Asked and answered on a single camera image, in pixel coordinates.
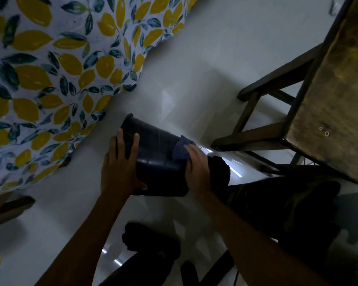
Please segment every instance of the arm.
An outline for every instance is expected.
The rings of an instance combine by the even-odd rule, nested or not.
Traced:
[[[210,191],[207,157],[194,145],[185,147],[191,157],[186,167],[187,185],[210,214],[249,286],[329,285],[315,271],[220,202]]]
[[[42,275],[36,285],[88,285],[93,282],[102,248],[120,210],[135,188],[146,188],[138,181],[135,165],[139,135],[135,134],[130,158],[125,158],[123,132],[110,140],[101,171],[101,195],[81,227]]]

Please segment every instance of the black bucket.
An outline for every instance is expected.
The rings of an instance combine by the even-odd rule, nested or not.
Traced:
[[[185,160],[172,160],[172,151],[179,137],[147,124],[133,114],[123,121],[123,139],[126,157],[129,158],[134,134],[140,135],[137,160],[137,177],[147,184],[148,189],[137,189],[134,196],[182,197],[188,192]]]

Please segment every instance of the lemon pattern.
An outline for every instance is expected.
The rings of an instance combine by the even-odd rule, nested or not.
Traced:
[[[197,0],[0,0],[0,193],[53,173]]]

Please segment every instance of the hand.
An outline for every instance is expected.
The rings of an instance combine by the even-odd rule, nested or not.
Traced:
[[[207,156],[196,145],[184,145],[190,154],[186,165],[186,181],[190,191],[201,194],[210,191],[210,169]]]
[[[147,185],[137,178],[139,134],[134,135],[129,159],[125,156],[123,131],[119,129],[117,136],[110,139],[109,152],[105,155],[101,171],[101,192],[128,198],[135,189],[147,189]]]

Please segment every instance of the blue cloth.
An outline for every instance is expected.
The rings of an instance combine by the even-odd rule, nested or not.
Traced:
[[[180,137],[176,145],[174,146],[174,150],[172,152],[172,159],[173,160],[187,160],[190,158],[187,150],[184,148],[183,145],[188,144],[195,144],[192,140],[187,139],[185,136]]]

